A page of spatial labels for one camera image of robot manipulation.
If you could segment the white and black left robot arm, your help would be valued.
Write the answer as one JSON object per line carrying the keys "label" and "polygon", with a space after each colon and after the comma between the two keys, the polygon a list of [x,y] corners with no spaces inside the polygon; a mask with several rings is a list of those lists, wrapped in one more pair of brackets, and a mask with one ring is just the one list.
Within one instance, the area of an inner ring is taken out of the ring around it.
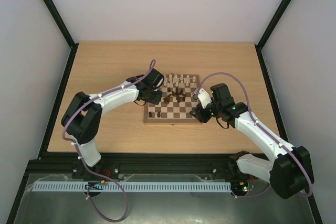
{"label": "white and black left robot arm", "polygon": [[164,75],[153,68],[145,75],[127,78],[110,90],[91,95],[78,92],[61,119],[62,137],[76,148],[79,159],[94,167],[101,160],[96,136],[102,116],[130,102],[159,104],[163,82]]}

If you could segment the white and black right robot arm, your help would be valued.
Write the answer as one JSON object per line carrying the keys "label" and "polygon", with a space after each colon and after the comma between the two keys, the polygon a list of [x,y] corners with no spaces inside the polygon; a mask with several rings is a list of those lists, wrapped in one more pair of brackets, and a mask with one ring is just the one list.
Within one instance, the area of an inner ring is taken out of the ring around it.
{"label": "white and black right robot arm", "polygon": [[266,127],[243,102],[236,103],[226,84],[211,87],[210,92],[198,88],[193,98],[199,104],[190,114],[201,123],[215,118],[224,121],[247,136],[266,155],[258,158],[247,151],[240,151],[229,158],[229,172],[239,178],[249,174],[267,182],[283,199],[301,193],[312,193],[314,183],[310,153],[303,146],[295,147]]}

